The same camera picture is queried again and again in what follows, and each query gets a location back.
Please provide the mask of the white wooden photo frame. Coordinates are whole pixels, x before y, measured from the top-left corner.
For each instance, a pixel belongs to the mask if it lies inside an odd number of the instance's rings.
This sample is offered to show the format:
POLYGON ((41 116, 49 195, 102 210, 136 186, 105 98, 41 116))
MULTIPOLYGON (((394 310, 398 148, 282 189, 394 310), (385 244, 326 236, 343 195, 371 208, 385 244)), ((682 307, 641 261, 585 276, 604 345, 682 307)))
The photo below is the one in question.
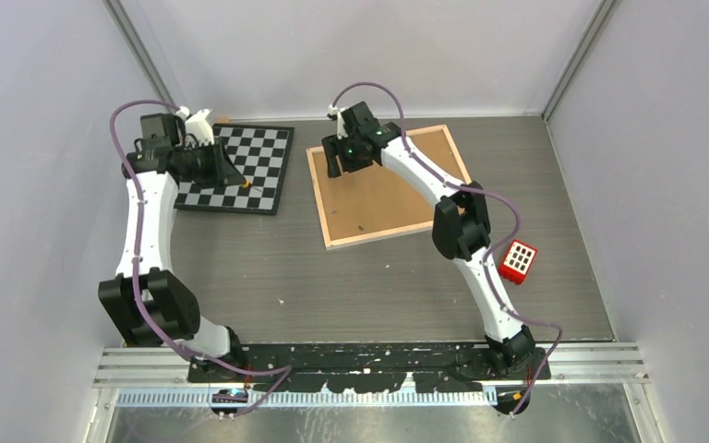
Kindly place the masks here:
POLYGON ((330 179, 321 146, 307 149, 306 156, 326 249, 432 228, 433 206, 394 172, 374 163, 330 179), (338 213, 331 215, 331 210, 338 213))

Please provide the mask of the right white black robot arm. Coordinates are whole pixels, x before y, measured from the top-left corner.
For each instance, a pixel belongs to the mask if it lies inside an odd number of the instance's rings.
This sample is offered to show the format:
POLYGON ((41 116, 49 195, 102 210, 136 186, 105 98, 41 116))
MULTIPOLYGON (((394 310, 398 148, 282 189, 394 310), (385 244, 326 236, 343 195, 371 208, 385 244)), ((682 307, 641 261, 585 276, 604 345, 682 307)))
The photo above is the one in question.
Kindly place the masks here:
POLYGON ((373 164, 397 174, 433 209, 432 242, 462 274, 483 320, 493 373, 514 378, 527 365, 535 339, 518 319, 492 258, 487 202, 477 182, 465 183, 422 152, 394 123, 381 123, 365 102, 330 106, 336 124, 322 139, 330 178, 373 164))

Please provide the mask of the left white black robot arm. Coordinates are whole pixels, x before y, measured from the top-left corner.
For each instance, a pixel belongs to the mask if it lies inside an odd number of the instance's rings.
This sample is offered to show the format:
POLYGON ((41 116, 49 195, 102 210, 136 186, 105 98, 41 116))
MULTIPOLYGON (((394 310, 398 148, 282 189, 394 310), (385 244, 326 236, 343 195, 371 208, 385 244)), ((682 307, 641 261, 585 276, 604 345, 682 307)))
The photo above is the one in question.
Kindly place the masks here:
POLYGON ((210 112, 181 106, 140 118, 141 135, 127 152, 111 131, 126 179, 125 244, 113 278, 98 298, 132 347, 167 346, 186 359, 210 361, 221 380, 245 374, 246 358, 234 331, 204 318, 197 297, 174 274, 171 240, 182 182, 206 187, 245 179, 215 136, 210 112))

